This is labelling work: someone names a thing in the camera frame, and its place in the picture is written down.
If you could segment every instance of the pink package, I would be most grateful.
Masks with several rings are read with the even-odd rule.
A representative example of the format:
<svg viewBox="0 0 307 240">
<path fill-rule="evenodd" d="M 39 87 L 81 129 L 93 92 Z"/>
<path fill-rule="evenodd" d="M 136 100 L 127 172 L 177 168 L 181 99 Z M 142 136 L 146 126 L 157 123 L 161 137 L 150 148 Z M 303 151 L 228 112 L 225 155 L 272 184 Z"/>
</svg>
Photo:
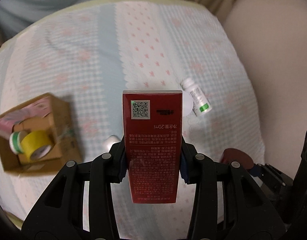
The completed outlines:
<svg viewBox="0 0 307 240">
<path fill-rule="evenodd" d="M 4 117 L 0 118 L 0 136 L 9 140 L 9 137 L 12 134 L 13 126 L 15 124 L 36 116 L 45 117 L 50 112 L 51 109 L 49 97 L 39 99 L 38 101 L 25 106 L 20 110 L 10 112 Z"/>
</svg>

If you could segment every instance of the tape roll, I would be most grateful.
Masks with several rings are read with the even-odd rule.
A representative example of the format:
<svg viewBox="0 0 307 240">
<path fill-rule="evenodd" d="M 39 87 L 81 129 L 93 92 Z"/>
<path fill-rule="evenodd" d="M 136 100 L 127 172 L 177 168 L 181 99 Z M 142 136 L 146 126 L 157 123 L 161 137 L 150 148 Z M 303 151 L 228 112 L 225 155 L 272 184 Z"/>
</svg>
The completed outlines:
<svg viewBox="0 0 307 240">
<path fill-rule="evenodd" d="M 9 138 L 10 149 L 14 154 L 23 153 L 23 148 L 21 146 L 21 142 L 24 137 L 26 137 L 28 133 L 26 131 L 13 132 Z"/>
<path fill-rule="evenodd" d="M 43 131 L 33 131 L 20 143 L 28 160 L 38 160 L 44 157 L 53 147 L 48 134 Z"/>
</svg>

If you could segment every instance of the yellow tape roll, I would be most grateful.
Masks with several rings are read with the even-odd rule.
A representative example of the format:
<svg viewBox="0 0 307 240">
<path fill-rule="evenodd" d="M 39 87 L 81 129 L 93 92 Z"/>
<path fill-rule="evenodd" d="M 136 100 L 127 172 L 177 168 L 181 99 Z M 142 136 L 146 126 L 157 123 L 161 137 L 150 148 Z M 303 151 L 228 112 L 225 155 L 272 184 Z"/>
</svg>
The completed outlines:
<svg viewBox="0 0 307 240">
<path fill-rule="evenodd" d="M 20 144 L 24 155 L 32 161 L 44 157 L 53 147 L 52 141 L 43 130 L 29 133 Z"/>
</svg>

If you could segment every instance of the cardboard box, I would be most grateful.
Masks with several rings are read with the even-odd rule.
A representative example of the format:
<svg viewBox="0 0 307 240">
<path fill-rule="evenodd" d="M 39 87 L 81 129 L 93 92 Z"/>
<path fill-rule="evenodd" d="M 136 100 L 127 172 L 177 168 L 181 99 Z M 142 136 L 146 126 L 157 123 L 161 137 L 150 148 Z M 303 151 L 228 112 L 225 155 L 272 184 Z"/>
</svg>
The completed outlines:
<svg viewBox="0 0 307 240">
<path fill-rule="evenodd" d="M 133 203 L 175 203 L 182 91 L 124 91 L 123 122 Z"/>
<path fill-rule="evenodd" d="M 13 130 L 45 130 L 53 140 L 54 147 L 43 158 L 36 161 L 28 161 L 22 154 L 15 155 L 10 149 L 9 141 L 0 136 L 0 159 L 4 171 L 27 175 L 53 173 L 58 172 L 69 160 L 75 160 L 78 163 L 82 161 L 73 133 L 70 105 L 54 95 L 46 93 L 33 98 L 1 114 L 0 118 L 44 97 L 50 97 L 50 114 L 43 118 L 33 117 L 26 119 L 16 124 Z"/>
</svg>

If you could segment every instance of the white pill bottle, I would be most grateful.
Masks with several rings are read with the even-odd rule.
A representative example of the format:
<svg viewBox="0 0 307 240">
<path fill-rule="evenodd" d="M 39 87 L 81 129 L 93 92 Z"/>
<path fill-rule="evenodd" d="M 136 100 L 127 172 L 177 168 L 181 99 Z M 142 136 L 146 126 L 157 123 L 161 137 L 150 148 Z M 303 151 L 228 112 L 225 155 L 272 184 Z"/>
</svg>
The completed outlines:
<svg viewBox="0 0 307 240">
<path fill-rule="evenodd" d="M 208 113 L 212 107 L 205 97 L 204 92 L 201 88 L 194 82 L 192 78 L 186 78 L 180 83 L 184 91 L 188 92 L 194 100 L 193 111 L 196 116 L 201 116 Z"/>
</svg>

